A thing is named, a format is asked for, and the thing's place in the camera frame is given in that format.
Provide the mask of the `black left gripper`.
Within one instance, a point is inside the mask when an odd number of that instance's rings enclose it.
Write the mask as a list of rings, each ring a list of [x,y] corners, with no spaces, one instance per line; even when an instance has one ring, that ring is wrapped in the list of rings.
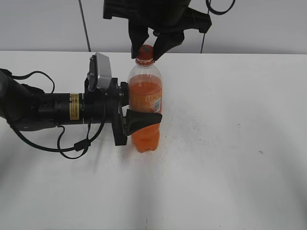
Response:
[[[118,78],[112,78],[108,89],[96,89],[94,92],[89,91],[87,86],[88,82],[85,80],[83,122],[85,124],[110,123],[116,146],[126,145],[127,136],[162,121],[163,116],[160,113],[144,113],[127,109],[124,130],[122,107],[129,105],[128,83],[118,84]]]

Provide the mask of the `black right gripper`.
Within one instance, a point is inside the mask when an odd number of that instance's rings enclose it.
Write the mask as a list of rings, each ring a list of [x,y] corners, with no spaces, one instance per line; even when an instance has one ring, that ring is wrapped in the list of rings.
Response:
[[[189,4],[189,0],[106,0],[103,18],[129,20],[132,59],[137,57],[148,39],[148,27],[160,33],[153,46],[153,59],[157,61],[183,43],[185,36],[182,31],[196,29],[205,34],[211,27],[210,16],[190,8]]]

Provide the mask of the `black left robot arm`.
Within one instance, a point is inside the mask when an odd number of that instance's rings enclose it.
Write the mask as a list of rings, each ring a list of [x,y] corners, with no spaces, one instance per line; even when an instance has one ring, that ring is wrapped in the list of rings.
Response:
[[[32,132],[57,125],[111,123],[117,146],[127,144],[134,132],[159,124],[160,113],[142,113],[122,107],[129,104],[126,82],[118,84],[111,78],[108,89],[90,88],[93,73],[84,82],[83,93],[45,93],[42,89],[18,83],[29,76],[13,76],[7,69],[0,71],[0,116],[17,131]]]

